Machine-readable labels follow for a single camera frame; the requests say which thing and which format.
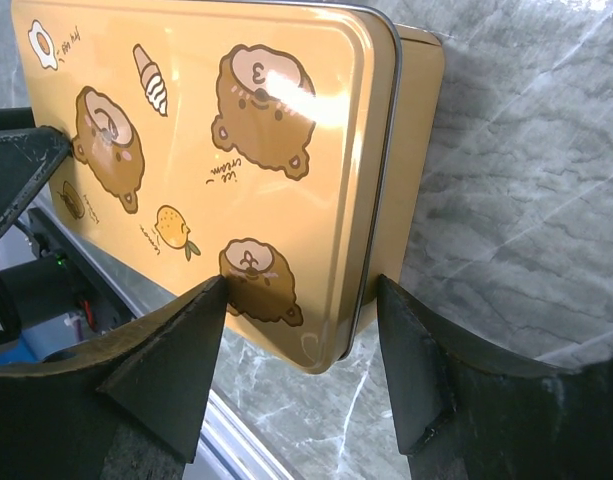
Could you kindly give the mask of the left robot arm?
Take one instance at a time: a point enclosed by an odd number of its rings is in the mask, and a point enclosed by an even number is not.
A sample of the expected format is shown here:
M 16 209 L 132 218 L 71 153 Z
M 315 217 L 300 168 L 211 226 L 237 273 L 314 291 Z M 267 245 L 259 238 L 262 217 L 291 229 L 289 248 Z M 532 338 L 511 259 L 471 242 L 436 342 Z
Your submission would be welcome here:
M 85 329 L 102 334 L 133 318 L 56 222 L 31 204 L 71 152 L 64 134 L 36 126 L 30 108 L 0 109 L 0 240 L 17 228 L 33 255 L 0 270 L 0 351 L 63 314 L 79 316 L 78 336 Z

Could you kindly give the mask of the silver tin lid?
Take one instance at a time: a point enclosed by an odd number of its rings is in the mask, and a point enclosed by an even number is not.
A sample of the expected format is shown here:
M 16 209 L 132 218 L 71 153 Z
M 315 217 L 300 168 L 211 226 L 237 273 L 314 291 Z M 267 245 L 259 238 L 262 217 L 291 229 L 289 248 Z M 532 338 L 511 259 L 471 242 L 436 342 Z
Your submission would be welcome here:
M 72 151 L 65 226 L 173 294 L 220 275 L 227 325 L 326 371 L 367 292 L 401 71 L 381 12 L 15 1 L 35 121 Z

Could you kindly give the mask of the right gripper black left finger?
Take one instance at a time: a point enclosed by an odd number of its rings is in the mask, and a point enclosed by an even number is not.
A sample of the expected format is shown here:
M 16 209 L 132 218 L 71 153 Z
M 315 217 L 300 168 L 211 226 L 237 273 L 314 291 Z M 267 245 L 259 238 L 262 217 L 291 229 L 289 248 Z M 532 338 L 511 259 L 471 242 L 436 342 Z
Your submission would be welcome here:
M 225 324 L 212 277 L 39 363 L 0 366 L 0 479 L 179 479 L 196 456 Z

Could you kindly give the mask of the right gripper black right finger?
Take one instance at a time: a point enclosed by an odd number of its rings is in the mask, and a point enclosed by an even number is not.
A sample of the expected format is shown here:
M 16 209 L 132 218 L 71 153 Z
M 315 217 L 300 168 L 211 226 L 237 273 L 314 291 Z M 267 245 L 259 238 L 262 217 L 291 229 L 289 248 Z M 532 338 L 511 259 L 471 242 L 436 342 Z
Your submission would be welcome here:
M 613 356 L 569 369 L 501 348 L 377 282 L 399 452 L 414 479 L 613 479 Z

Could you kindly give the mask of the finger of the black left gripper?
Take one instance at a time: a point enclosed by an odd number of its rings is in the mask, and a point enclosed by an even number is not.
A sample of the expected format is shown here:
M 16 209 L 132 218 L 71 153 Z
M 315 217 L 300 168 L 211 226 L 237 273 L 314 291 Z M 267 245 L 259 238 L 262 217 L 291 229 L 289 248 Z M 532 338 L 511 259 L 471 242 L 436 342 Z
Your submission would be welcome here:
M 71 153 L 70 139 L 37 126 L 29 107 L 0 109 L 0 239 Z

